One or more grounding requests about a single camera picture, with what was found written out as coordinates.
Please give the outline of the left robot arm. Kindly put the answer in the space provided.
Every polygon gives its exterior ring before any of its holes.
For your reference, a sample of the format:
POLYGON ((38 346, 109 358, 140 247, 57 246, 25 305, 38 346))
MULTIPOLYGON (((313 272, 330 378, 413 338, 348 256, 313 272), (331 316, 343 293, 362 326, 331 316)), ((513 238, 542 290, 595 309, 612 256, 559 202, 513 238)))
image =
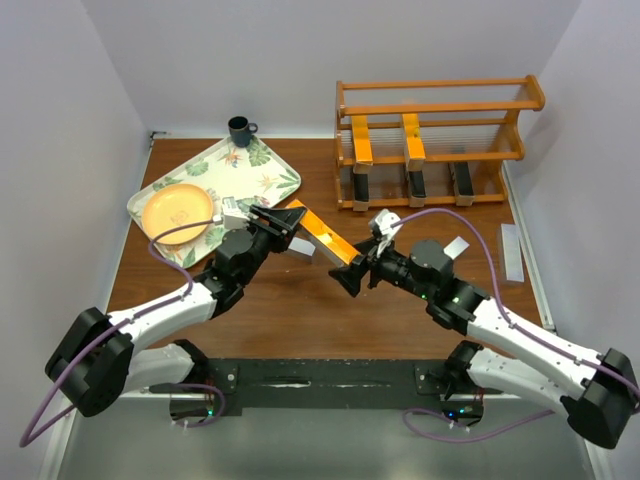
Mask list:
POLYGON ((245 226, 227 232, 204 270, 178 290, 128 310, 81 312, 45 366, 45 373, 82 415, 106 410, 137 389, 134 362, 149 345, 230 310, 271 253, 286 251, 304 206, 253 206, 245 226))

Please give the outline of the orange toothpaste box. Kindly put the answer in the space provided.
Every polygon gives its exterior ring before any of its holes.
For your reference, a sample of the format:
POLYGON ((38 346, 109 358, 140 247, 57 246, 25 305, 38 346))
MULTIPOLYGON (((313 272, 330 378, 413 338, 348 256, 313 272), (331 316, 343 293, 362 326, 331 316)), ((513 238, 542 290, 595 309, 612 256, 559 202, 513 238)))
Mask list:
POLYGON ((421 126, 416 113, 402 115, 404 131, 404 156, 408 172, 421 171, 426 161, 426 153, 421 138, 421 126))

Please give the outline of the wooden shelf rack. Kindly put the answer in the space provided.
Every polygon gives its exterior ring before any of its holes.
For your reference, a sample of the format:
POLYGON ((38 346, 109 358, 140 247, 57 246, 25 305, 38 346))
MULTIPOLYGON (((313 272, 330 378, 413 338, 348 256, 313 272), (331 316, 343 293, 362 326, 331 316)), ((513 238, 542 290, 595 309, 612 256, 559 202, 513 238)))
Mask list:
POLYGON ((410 207, 402 127, 405 113, 416 113, 420 121, 426 153, 421 170, 426 190, 424 206, 455 205, 449 169, 452 162, 468 163, 475 194, 472 205, 475 205, 503 203, 508 199, 502 167, 506 162, 521 161, 525 157, 519 118, 524 112, 542 110, 545 104, 543 90, 533 75, 431 81, 339 81, 334 133, 337 206, 353 210, 352 116, 366 115, 368 120, 373 153, 373 164, 369 168, 369 209, 410 207))

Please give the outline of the dark blue mug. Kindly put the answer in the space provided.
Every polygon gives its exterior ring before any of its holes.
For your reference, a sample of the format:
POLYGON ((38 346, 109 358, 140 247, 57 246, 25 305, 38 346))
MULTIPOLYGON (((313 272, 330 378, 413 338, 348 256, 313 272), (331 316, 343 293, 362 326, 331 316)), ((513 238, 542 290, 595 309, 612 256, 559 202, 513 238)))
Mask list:
POLYGON ((232 142, 239 148, 246 148, 259 127, 244 116, 235 116, 228 121, 228 129, 232 142))

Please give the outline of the white R.O toothpaste box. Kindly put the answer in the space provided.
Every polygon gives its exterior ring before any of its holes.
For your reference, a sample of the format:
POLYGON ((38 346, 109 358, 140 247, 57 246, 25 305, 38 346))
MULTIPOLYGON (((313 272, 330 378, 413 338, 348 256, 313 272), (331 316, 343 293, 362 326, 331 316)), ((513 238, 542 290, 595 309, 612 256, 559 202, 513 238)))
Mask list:
POLYGON ((373 164, 373 153, 366 115, 351 117, 352 143, 354 148, 354 168, 365 172, 373 164))

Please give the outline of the silver toothpaste box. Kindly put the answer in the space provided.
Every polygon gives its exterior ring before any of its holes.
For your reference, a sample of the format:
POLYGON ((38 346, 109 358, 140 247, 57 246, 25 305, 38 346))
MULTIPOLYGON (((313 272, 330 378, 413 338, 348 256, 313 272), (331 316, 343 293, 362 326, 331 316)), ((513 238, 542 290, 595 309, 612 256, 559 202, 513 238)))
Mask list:
POLYGON ((510 283, 523 283, 525 273, 517 226, 501 224, 499 240, 504 280, 510 283))
POLYGON ((309 240, 294 237, 285 253, 306 263, 312 263, 316 246, 309 240))
POLYGON ((452 260, 456 260, 469 248, 469 243, 458 236, 452 240, 445 248, 444 253, 452 260))

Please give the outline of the white yellow toothpaste box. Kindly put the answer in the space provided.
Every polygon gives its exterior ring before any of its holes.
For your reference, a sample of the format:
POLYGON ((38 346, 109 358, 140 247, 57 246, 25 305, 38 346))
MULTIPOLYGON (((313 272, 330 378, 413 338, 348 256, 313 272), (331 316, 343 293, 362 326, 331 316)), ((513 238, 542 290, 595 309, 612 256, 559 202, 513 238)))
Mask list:
POLYGON ((359 255, 358 250, 347 240, 331 229, 317 214, 300 200, 294 199, 286 207, 305 208, 306 213, 299 222, 300 230, 308 240, 329 261, 337 267, 347 266, 359 255))

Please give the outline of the black toothpaste box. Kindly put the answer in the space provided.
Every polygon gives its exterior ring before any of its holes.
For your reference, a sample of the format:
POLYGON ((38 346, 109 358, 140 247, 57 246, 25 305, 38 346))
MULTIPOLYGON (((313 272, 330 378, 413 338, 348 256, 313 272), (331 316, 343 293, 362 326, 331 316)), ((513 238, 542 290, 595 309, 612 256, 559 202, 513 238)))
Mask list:
POLYGON ((426 190, 423 173, 421 171, 408 171, 409 206, 422 208, 426 201, 426 190))
POLYGON ((369 209, 369 166, 355 163, 353 167, 353 210, 365 212, 369 209))
POLYGON ((449 169, 453 181, 455 205, 471 206, 475 201, 475 194, 471 174, 467 162, 452 162, 449 169))

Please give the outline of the yellow plate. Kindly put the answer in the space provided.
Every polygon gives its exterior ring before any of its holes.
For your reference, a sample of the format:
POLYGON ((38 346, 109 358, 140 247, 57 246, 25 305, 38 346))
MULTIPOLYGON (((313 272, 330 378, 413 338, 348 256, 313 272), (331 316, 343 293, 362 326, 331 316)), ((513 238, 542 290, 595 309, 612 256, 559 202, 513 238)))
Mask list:
POLYGON ((211 221, 213 215, 213 200, 204 189, 179 183, 151 196, 142 210, 141 224, 145 234, 153 239, 174 228, 211 221))

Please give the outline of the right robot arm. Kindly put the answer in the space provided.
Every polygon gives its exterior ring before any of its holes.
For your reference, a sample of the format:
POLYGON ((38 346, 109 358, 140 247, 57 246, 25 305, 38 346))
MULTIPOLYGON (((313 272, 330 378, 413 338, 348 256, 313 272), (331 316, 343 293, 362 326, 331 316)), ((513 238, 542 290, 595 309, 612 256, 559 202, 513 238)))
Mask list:
POLYGON ((381 281, 426 303, 440 326, 465 336, 447 360, 445 379, 459 393, 474 386, 517 395, 564 417, 585 440, 613 449, 639 408, 631 361, 571 343, 502 306, 498 299, 458 278, 454 261, 434 240, 416 243, 408 255, 375 238, 359 245, 347 266, 330 276, 357 296, 361 281, 381 281))

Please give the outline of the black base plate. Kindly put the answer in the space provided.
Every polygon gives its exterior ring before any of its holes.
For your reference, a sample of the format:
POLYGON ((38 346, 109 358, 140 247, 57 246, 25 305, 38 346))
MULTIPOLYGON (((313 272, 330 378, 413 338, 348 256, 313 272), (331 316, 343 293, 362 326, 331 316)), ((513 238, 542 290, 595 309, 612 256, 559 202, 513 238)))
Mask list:
POLYGON ((226 398, 226 415, 245 409, 405 410, 473 395, 442 360, 211 358, 208 375, 226 398))

